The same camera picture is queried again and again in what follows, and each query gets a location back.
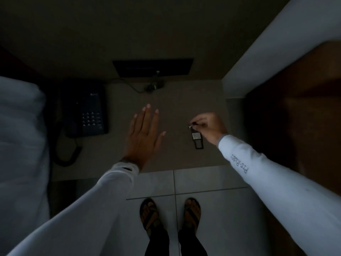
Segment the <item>person's right hand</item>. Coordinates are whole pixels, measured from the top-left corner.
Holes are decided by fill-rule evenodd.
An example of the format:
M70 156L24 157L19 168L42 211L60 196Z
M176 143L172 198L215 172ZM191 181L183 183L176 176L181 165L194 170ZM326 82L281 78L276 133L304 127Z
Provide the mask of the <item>person's right hand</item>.
M202 134L211 144L218 146L228 131L221 118L214 112L201 113L190 120L192 128Z

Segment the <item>person's left hand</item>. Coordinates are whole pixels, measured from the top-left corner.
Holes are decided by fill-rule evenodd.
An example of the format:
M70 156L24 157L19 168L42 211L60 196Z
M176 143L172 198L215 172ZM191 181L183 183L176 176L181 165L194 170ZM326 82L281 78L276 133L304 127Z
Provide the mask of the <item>person's left hand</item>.
M130 134L130 124L127 134L126 150L123 159L138 166L141 171L146 163L157 153L159 147L155 147L155 141L160 135L158 109L155 111L151 108L151 124L149 131L143 130L144 110L146 105L141 109L136 122L136 130L134 134Z

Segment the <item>black key fob with key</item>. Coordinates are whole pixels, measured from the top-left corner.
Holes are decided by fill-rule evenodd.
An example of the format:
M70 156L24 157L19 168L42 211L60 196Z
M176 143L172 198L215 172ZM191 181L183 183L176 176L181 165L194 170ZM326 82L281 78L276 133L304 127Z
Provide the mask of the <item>black key fob with key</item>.
M195 149L196 150L202 150L202 149L204 149L203 137L199 131L197 131L193 128L193 126L196 126L196 125L198 125L196 122L192 122L192 123L190 123L188 128L191 131L191 136L192 136L192 140L194 142Z

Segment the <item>person's right forearm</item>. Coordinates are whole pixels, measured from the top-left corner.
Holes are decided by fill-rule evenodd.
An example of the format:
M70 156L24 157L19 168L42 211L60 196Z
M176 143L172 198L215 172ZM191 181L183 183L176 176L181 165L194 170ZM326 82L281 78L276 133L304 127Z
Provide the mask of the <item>person's right forearm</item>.
M218 149L308 256L341 256L341 196L232 136Z

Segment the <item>person's left forearm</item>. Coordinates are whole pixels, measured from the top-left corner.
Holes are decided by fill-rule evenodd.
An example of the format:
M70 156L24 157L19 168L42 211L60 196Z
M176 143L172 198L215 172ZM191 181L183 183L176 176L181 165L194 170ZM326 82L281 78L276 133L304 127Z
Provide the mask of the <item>person's left forearm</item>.
M120 161L96 185L6 256L100 256L139 167Z

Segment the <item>small dark plug adapter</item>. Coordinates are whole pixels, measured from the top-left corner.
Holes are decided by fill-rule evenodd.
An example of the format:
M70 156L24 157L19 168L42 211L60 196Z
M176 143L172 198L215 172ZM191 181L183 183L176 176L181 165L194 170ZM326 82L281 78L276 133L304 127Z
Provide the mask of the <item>small dark plug adapter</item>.
M164 81L154 81L150 84L148 84L145 88L144 91L147 93L152 93L155 90L161 89L165 86Z

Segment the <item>black desk telephone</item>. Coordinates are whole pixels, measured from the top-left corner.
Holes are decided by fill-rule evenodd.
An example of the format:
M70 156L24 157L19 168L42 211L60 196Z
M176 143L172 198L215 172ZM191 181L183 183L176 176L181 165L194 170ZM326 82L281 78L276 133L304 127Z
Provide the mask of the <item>black desk telephone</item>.
M109 132L104 81L69 79L62 83L60 95L67 137L90 137Z

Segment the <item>brown wooden door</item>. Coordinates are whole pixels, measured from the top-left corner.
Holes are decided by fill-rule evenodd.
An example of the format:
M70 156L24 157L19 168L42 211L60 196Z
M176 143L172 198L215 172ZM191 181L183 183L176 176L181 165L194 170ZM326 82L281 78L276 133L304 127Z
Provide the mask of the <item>brown wooden door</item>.
M341 41L252 90L243 111L256 151L341 196Z

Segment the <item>person's left leg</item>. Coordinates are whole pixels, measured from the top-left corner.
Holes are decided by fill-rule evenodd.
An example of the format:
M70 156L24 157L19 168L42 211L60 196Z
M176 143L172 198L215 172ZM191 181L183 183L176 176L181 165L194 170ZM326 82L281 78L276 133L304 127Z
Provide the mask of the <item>person's left leg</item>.
M169 236L163 227L151 232L145 256L169 256Z

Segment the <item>person's leg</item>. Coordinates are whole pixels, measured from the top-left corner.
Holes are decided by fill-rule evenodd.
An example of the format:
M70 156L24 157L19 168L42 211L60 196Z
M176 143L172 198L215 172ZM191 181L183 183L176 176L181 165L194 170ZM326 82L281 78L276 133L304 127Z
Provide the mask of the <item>person's leg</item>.
M182 228L178 232L181 256L208 256L206 250L191 228Z
M169 256L169 236L163 227L151 232L145 256Z

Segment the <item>person's right leg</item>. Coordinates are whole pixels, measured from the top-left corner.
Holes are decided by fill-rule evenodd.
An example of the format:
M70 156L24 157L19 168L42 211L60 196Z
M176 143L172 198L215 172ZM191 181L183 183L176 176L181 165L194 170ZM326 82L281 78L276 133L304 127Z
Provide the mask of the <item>person's right leg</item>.
M181 256L208 256L206 250L191 228L182 228L178 232Z

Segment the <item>black wall socket panel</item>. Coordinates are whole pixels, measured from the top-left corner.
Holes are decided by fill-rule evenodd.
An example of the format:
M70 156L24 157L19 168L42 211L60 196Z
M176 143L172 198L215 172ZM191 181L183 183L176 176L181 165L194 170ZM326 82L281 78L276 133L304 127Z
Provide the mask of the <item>black wall socket panel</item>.
M183 59L150 59L150 60L113 60L119 77L165 77L188 75L193 58Z

